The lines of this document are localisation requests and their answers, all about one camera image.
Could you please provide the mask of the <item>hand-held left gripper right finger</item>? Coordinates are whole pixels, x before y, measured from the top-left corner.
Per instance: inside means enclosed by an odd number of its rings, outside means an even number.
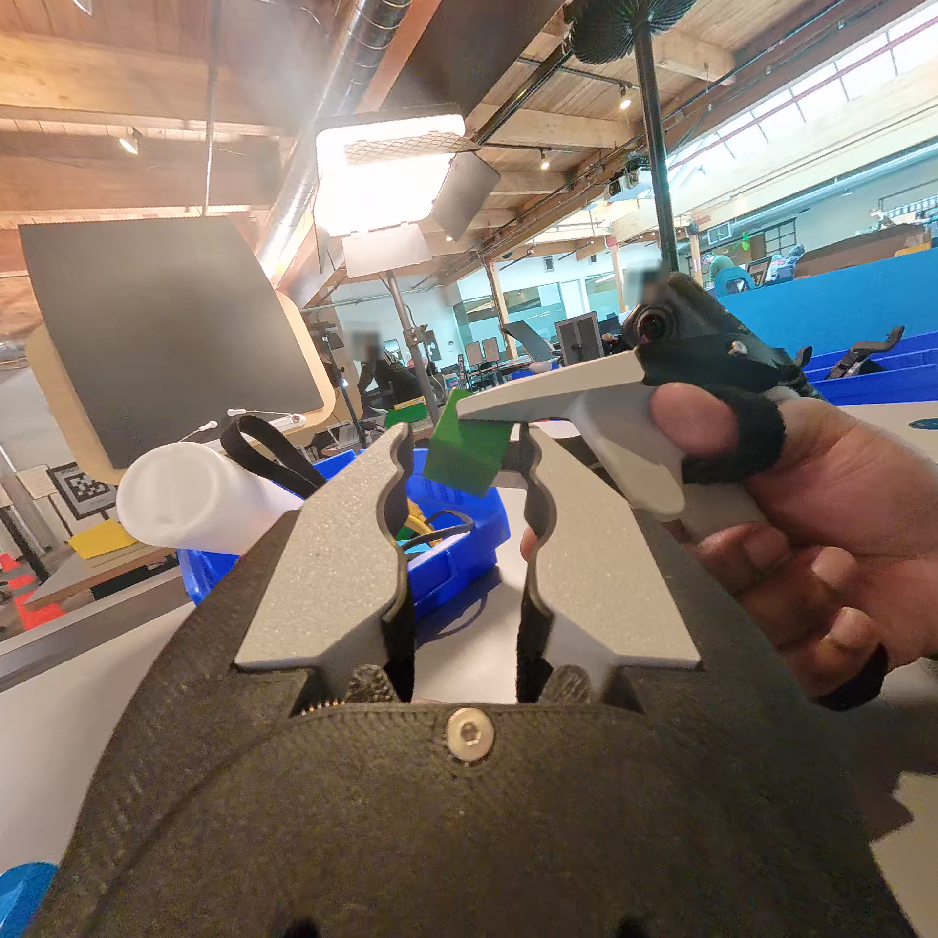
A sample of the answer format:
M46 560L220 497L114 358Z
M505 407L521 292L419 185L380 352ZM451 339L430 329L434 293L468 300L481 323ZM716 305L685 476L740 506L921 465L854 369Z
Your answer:
M517 696L561 668L624 704L626 670L695 671L700 653L627 500L539 428L522 426L524 519L536 535L518 633Z

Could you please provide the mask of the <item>white metal stand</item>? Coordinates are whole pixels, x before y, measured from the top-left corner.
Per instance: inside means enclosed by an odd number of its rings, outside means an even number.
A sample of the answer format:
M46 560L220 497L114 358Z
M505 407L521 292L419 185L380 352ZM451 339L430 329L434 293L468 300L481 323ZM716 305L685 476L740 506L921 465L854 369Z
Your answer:
M221 431L229 425L237 423L239 420L248 417L258 418L261 421L276 428L280 432L288 433L290 431L305 428L308 425L307 416L295 412L279 412L265 410L249 410L244 408L230 408L226 412L227 416L219 422L217 419L211 419L181 437L181 441L189 441L195 437L202 437L202 443L218 449L220 443L213 443L208 440L208 435L215 433L219 438Z

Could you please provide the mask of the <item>white plastic bottle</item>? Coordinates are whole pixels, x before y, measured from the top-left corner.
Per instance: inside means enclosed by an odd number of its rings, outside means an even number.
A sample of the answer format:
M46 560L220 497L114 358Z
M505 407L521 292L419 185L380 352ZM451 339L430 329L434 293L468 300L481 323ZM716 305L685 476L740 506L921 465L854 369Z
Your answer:
M237 556L301 505L288 490L194 442L141 456L116 495L119 522L140 542Z

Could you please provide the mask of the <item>framed marker sign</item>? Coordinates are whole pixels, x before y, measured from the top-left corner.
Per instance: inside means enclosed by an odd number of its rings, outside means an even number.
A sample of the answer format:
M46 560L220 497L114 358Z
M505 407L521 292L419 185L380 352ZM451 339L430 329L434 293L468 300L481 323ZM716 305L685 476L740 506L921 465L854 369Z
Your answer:
M51 467L47 475L75 520L84 520L115 508L116 488L90 477L78 463Z

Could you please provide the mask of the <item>large blue plastic bin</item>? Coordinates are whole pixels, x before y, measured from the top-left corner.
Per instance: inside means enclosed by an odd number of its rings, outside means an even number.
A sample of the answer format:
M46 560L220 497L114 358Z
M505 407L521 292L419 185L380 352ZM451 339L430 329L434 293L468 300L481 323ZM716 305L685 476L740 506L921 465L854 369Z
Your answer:
M313 463L325 479L342 472L356 458L352 450ZM437 546L423 545L416 553L408 550L408 571L415 603L416 622L435 615L471 583L488 575L497 563L496 550L510 537L508 515L495 488L485 497L440 485L424 477L427 448L415 448L414 469L407 481L410 500L430 519L434 529L457 525L449 510L466 515L474 522L471 531L452 536ZM177 559L185 589L196 605L229 573L237 555L178 549Z

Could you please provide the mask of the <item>black metal stand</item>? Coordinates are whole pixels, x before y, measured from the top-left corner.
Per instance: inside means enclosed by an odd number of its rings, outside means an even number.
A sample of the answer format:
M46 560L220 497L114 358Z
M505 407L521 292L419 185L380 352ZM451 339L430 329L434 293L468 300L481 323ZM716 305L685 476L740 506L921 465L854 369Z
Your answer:
M395 308L398 312L405 336L405 344L409 349L413 365L416 372L416 379L428 408L428 417L433 427L439 421L439 406L435 393L428 378L428 372L419 350L417 341L417 330L408 308L403 299L400 287L397 282L396 274L393 270L385 271L382 275L383 281L391 294Z

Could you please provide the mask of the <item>black plastic bracket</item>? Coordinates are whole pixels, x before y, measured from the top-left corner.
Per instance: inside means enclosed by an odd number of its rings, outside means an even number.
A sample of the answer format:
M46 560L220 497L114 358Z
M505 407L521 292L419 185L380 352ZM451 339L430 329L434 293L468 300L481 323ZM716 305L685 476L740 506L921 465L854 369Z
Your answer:
M874 356L890 352L900 342L905 332L903 325L892 329L883 341L860 341L851 346L842 358L827 373L827 380L855 377L861 374L884 370Z

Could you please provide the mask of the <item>metal air duct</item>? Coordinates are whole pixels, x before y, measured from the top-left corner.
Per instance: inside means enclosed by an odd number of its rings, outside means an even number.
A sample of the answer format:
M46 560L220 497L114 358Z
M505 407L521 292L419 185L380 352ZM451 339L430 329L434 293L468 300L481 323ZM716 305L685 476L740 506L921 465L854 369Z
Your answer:
M256 256L275 285L311 241L317 247L313 206L334 161L325 132L360 114L374 114L402 75L440 6L439 1L339 2L320 83L297 134L284 181L269 211Z

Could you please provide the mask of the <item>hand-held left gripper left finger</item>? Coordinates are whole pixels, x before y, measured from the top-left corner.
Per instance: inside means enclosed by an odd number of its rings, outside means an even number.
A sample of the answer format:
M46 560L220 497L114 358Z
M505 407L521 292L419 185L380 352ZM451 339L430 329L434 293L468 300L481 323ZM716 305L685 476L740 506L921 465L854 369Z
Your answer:
M304 503L234 657L240 671L306 672L318 703L374 665L411 701L415 613L396 537L413 456L413 431L397 424Z

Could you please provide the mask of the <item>green foam cube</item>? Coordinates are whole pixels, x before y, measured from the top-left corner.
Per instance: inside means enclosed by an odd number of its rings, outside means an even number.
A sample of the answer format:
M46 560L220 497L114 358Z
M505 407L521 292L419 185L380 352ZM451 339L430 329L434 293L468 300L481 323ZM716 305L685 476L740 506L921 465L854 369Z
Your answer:
M433 483L484 498L502 470L513 424L464 421L458 403L472 393L453 389L432 437L421 475Z

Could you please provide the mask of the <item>small blue bin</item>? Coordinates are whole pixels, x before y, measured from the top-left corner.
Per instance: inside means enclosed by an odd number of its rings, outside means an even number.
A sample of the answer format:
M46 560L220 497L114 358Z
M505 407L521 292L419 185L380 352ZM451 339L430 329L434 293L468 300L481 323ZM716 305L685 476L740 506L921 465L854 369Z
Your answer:
M936 332L903 338L885 353L871 355L856 373L828 379L847 355L847 350L816 355L808 364L808 381L829 403L846 407L937 400Z

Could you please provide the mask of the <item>person's right hand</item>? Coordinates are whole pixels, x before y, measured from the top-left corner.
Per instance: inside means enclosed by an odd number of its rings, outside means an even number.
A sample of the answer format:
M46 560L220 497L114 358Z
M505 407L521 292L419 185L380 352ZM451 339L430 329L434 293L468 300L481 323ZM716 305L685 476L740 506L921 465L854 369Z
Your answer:
M778 456L744 486L766 517L698 539L673 536L733 596L800 689L851 709L847 686L936 656L936 464L837 407L796 396L778 404L732 388L671 383L650 414L686 455L686 478L742 470L760 420Z

